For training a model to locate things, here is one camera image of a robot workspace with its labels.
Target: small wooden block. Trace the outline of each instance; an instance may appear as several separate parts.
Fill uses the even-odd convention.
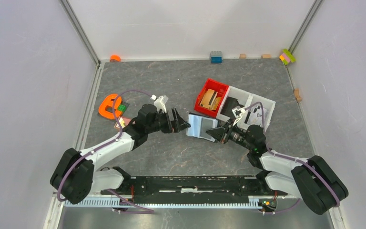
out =
[[[294,89],[294,96],[295,96],[295,100],[299,103],[300,101],[302,101],[301,96],[299,95],[299,88],[295,88]]]

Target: gray floor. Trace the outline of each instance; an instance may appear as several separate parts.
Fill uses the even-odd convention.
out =
[[[168,108],[176,107],[183,118],[194,112],[194,102],[206,78],[212,78],[276,101],[267,139],[278,152],[298,157],[313,155],[305,124],[293,96],[293,88],[278,59],[106,63],[99,86],[94,114],[85,147],[116,134],[114,123],[97,114],[103,99],[127,89],[141,89],[169,97]],[[126,117],[135,117],[150,100],[130,93],[123,99],[131,105]],[[252,175],[247,151],[232,143],[226,145],[187,137],[185,133],[154,133],[148,141],[106,166],[120,166],[131,175]],[[279,208],[293,200],[280,199]],[[295,209],[275,216],[262,216],[243,209],[156,209],[154,215],[119,215],[107,208],[64,208],[59,228],[283,228],[330,229],[329,214],[314,214],[301,203]]]
[[[223,64],[207,60],[106,63],[85,147],[116,134],[114,122],[97,115],[107,95],[128,89],[165,94],[169,97],[167,107],[176,107],[187,119],[189,112],[196,113],[194,103],[207,78],[276,101],[266,134],[270,147],[292,156],[313,155],[288,73],[279,59],[224,60]],[[129,118],[135,117],[144,103],[151,102],[135,92],[126,94],[123,100],[130,103],[124,114]],[[185,133],[153,133],[142,146],[105,166],[120,166],[137,176],[257,174],[259,170],[249,164],[246,154],[246,149],[232,142],[222,145]]]

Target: blue block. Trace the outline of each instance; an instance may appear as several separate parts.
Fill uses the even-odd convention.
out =
[[[222,63],[222,57],[211,57],[211,63]]]

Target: red box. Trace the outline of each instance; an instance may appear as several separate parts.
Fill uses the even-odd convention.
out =
[[[204,87],[201,89],[200,94],[197,97],[196,103],[194,105],[194,110],[203,113],[205,115],[210,116],[211,118],[216,118],[217,114],[218,114],[218,110],[220,109],[222,100],[225,97],[226,91],[228,91],[228,85],[220,83],[218,81],[212,80],[210,78],[208,78],[205,81]],[[215,111],[212,110],[208,110],[204,107],[200,106],[201,100],[203,99],[204,93],[208,90],[208,89],[212,89],[214,91],[217,92],[217,97],[221,97],[221,100],[217,106],[217,109]]]

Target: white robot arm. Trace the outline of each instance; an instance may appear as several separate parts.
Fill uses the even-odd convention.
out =
[[[116,169],[97,171],[101,166],[142,145],[150,133],[177,133],[190,127],[175,108],[172,108],[173,120],[170,120],[165,107],[167,99],[163,95],[156,98],[154,105],[144,104],[137,117],[116,136],[80,152],[73,148],[65,151],[50,179],[59,198],[62,194],[76,204],[91,192],[117,189],[123,182],[122,174]]]

